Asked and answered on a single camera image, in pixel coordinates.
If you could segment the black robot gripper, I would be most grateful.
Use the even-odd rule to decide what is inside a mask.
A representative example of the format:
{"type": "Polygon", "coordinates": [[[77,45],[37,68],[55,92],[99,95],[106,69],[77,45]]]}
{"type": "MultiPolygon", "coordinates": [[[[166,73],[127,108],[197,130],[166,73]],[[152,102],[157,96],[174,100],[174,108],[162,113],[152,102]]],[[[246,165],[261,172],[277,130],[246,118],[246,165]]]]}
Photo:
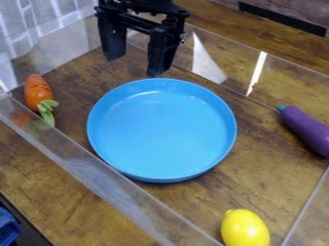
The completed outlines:
{"type": "Polygon", "coordinates": [[[166,72],[185,42],[184,26],[190,16],[186,8],[174,0],[99,0],[95,15],[107,60],[113,62],[126,54],[130,28],[150,34],[148,75],[154,78],[166,72]]]}

